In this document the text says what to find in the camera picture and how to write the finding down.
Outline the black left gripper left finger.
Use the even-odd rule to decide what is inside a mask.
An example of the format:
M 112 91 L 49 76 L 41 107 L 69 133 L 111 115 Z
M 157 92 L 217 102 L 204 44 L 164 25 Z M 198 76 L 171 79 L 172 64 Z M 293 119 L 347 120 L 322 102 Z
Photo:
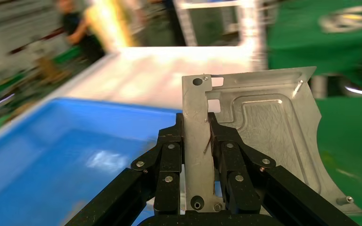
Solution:
M 161 129 L 156 145 L 136 158 L 71 220 L 68 226 L 131 226 L 154 199 L 154 215 L 141 226 L 160 226 L 163 217 L 180 214 L 183 116 Z

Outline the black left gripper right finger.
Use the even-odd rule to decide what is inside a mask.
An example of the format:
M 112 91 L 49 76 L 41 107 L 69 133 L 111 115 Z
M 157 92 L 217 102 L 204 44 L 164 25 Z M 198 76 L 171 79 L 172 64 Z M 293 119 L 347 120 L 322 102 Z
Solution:
M 208 114 L 214 166 L 233 214 L 267 215 L 260 225 L 354 226 L 355 222 L 271 157 L 246 145 L 235 128 Z

